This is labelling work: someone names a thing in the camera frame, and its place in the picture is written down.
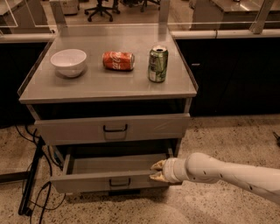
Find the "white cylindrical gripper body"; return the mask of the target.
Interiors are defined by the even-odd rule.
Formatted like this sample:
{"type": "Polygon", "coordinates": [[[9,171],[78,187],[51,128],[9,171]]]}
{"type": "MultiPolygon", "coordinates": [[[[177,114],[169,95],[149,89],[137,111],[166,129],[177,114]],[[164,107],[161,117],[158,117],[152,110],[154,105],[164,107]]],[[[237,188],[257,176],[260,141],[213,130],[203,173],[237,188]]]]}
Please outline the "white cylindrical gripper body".
{"type": "Polygon", "coordinates": [[[186,158],[168,158],[163,167],[163,175],[170,183],[180,183],[188,180],[186,158]]]}

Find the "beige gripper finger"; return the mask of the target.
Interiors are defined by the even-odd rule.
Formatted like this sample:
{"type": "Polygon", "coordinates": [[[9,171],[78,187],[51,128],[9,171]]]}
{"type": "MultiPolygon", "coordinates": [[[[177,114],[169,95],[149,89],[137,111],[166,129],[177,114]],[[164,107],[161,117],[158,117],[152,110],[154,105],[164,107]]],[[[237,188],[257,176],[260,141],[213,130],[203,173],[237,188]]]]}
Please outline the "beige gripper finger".
{"type": "Polygon", "coordinates": [[[160,160],[160,161],[156,162],[155,164],[153,164],[151,166],[151,169],[155,170],[155,171],[162,171],[163,168],[164,168],[165,162],[166,162],[165,159],[164,160],[160,160]]]}
{"type": "Polygon", "coordinates": [[[165,182],[165,176],[162,171],[157,171],[156,173],[151,174],[150,179],[153,179],[155,181],[165,182]]]}

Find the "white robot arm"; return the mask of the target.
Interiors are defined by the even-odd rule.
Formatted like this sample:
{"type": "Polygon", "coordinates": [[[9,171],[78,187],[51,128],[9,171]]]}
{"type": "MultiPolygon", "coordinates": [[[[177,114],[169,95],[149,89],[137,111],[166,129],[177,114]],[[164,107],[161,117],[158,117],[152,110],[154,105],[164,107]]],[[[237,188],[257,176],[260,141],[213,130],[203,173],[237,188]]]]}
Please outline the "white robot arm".
{"type": "Polygon", "coordinates": [[[167,158],[156,162],[150,178],[166,183],[190,181],[216,183],[223,180],[243,190],[280,204],[280,170],[220,161],[204,153],[187,158],[167,158]]]}

